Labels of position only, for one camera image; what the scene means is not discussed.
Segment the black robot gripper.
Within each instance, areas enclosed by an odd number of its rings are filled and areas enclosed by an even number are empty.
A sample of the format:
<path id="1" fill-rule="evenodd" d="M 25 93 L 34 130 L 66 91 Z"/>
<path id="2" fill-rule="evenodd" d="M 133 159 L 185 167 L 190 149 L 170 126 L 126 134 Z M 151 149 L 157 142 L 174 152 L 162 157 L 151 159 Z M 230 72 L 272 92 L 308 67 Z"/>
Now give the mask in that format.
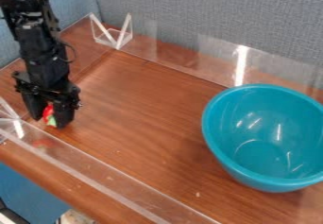
<path id="1" fill-rule="evenodd" d="M 18 41 L 27 71 L 13 74 L 17 91 L 34 120 L 43 117 L 49 103 L 54 103 L 58 128 L 63 129 L 74 121 L 82 103 L 82 89 L 70 80 L 70 44 L 43 32 L 22 32 Z"/>

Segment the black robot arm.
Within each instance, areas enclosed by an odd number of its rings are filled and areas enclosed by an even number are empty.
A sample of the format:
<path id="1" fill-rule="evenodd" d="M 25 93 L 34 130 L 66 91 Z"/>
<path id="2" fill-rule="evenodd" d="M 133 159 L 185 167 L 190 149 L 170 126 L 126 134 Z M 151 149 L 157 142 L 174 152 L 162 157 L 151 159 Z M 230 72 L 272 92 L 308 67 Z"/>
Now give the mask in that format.
<path id="1" fill-rule="evenodd" d="M 50 0 L 0 0 L 0 10 L 19 43 L 25 72 L 14 72 L 15 90 L 35 120 L 59 129 L 75 119 L 82 89 L 70 80 L 67 51 L 73 46 L 59 36 L 59 19 Z"/>

